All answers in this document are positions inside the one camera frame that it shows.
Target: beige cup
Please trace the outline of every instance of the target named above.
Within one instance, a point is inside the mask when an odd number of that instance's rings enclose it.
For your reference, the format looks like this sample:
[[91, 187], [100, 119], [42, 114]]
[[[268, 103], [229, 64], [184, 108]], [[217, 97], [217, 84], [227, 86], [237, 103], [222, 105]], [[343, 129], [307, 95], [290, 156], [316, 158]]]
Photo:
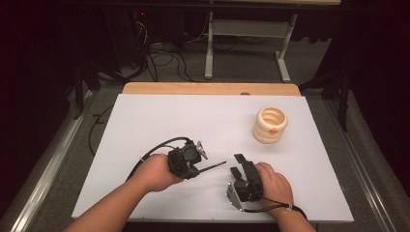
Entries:
[[263, 143], [276, 143], [287, 126], [286, 114], [275, 107], [264, 107], [256, 114], [253, 135]]

